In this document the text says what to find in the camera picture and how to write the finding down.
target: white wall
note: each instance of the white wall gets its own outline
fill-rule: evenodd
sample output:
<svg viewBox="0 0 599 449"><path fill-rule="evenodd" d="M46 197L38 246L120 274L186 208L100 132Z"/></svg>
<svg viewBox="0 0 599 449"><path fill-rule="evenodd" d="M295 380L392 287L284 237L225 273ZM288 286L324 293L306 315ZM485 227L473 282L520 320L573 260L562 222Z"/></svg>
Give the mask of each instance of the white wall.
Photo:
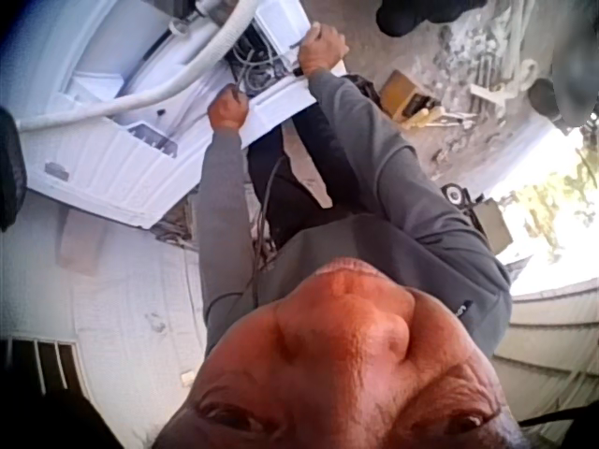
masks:
<svg viewBox="0 0 599 449"><path fill-rule="evenodd" d="M95 406L125 447L141 447L203 360L197 255L109 223L95 275L84 276L56 263L66 212L29 193L0 235L2 336L74 340Z"/></svg>

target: gray long-sleeve shirt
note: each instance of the gray long-sleeve shirt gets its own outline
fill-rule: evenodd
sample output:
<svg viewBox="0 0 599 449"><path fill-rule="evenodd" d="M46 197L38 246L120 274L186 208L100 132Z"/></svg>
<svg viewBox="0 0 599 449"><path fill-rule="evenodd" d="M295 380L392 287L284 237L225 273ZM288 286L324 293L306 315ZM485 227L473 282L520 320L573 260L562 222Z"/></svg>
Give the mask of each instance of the gray long-sleeve shirt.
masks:
<svg viewBox="0 0 599 449"><path fill-rule="evenodd" d="M504 267L426 177L397 125L349 80L319 71L310 91L341 141L371 213L299 232L260 273L259 305L285 297L332 259L355 257L401 285L438 297L492 355L511 312ZM218 130L197 196L207 352L254 307L243 180L241 140Z"/></svg>

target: gray corrugated panel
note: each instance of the gray corrugated panel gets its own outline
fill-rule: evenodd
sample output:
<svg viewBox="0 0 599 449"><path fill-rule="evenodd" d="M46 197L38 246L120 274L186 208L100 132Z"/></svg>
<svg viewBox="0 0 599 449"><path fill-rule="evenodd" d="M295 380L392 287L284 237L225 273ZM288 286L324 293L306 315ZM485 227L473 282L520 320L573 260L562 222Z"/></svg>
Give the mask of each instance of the gray corrugated panel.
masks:
<svg viewBox="0 0 599 449"><path fill-rule="evenodd" d="M496 355L542 367L599 374L599 329L510 327Z"/></svg>
<svg viewBox="0 0 599 449"><path fill-rule="evenodd" d="M493 357L505 397L517 420L561 408L588 405L599 398L599 378L526 366Z"/></svg>
<svg viewBox="0 0 599 449"><path fill-rule="evenodd" d="M599 323L599 291L554 301L514 303L511 324L564 325Z"/></svg>
<svg viewBox="0 0 599 449"><path fill-rule="evenodd" d="M514 297L514 302L551 301L567 297L577 297L581 294L592 292L595 292L595 294L599 292L599 278L589 279L588 281L567 285L562 288L531 293L529 295L518 295Z"/></svg>

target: black bag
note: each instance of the black bag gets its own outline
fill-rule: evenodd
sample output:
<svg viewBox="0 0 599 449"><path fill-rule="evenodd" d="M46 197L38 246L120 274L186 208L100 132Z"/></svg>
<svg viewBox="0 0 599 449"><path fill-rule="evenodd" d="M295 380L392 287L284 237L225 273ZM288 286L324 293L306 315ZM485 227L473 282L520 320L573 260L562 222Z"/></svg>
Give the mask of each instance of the black bag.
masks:
<svg viewBox="0 0 599 449"><path fill-rule="evenodd" d="M0 229L15 223L27 190L27 172L19 131L12 115L0 108Z"/></svg>

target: vent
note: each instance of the vent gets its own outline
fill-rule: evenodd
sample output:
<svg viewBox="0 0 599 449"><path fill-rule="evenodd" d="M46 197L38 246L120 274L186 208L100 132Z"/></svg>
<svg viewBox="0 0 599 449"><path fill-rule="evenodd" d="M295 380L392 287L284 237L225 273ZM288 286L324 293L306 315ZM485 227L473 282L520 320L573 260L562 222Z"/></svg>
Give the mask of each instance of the vent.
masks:
<svg viewBox="0 0 599 449"><path fill-rule="evenodd" d="M74 343L53 340L2 340L1 354L12 372L37 394L70 390L87 397L80 380L80 363Z"/></svg>

